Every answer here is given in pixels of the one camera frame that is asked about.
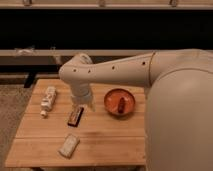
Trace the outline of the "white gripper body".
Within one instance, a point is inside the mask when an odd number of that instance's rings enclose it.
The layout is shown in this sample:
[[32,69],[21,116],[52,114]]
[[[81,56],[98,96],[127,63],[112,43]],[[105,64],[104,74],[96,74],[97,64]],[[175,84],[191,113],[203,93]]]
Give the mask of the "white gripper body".
[[71,99],[75,105],[89,105],[93,101],[93,93],[88,83],[71,84]]

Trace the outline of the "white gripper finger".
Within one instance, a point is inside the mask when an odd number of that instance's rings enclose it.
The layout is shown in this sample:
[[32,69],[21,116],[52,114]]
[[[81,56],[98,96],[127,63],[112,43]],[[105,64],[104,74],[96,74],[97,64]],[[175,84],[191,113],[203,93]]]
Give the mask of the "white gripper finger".
[[90,101],[87,106],[93,111],[95,112],[95,104],[93,103],[93,101]]

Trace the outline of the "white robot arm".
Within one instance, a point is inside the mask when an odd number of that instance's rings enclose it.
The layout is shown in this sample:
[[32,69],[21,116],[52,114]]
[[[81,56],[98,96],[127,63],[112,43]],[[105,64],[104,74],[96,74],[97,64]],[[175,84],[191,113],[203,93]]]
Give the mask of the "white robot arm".
[[213,53],[154,51],[98,64],[80,53],[59,76],[76,105],[92,101],[92,83],[146,88],[147,171],[213,171]]

